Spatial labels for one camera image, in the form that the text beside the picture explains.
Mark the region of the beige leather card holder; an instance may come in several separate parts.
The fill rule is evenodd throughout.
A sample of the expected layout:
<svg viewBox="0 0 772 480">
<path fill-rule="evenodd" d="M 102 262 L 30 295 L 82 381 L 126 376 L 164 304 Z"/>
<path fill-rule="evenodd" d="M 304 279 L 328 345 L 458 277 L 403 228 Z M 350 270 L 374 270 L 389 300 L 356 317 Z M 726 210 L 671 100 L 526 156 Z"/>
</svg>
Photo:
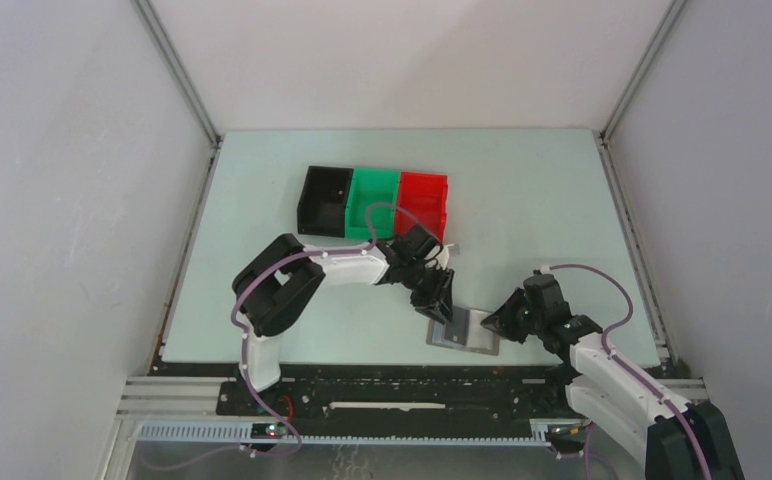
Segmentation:
<svg viewBox="0 0 772 480">
<path fill-rule="evenodd" d="M 454 306 L 453 317 L 449 323 L 442 324 L 433 320 L 429 322 L 426 344 L 473 354 L 498 356 L 500 337 L 482 325 L 482 321 L 490 315 L 489 311 Z"/>
</svg>

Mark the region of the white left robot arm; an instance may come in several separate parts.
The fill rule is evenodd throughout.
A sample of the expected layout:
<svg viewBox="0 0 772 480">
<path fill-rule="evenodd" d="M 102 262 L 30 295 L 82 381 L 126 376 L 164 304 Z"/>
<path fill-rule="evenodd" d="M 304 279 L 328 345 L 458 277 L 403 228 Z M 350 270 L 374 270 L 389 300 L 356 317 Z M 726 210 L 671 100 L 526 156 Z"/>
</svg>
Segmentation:
<svg viewBox="0 0 772 480">
<path fill-rule="evenodd" d="M 274 411 L 281 337 L 321 287 L 400 284 L 409 290 L 417 313 L 451 323 L 454 272 L 448 260 L 447 247 L 421 225 L 346 247 L 305 245 L 293 234 L 278 236 L 232 282 L 236 301 L 230 321 L 242 332 L 240 404 L 254 416 Z"/>
</svg>

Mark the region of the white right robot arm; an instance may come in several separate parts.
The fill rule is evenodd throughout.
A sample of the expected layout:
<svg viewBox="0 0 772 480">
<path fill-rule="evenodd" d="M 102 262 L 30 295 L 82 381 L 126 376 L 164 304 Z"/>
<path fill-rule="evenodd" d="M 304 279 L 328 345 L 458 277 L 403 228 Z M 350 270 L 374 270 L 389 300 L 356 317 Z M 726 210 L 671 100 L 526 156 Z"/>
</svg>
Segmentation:
<svg viewBox="0 0 772 480">
<path fill-rule="evenodd" d="M 693 403 L 632 363 L 607 329 L 572 313 L 550 269 L 535 271 L 481 324 L 512 342 L 537 337 L 561 361 L 548 372 L 547 411 L 584 416 L 623 447 L 646 478 L 743 478 L 721 410 L 710 401 Z"/>
</svg>

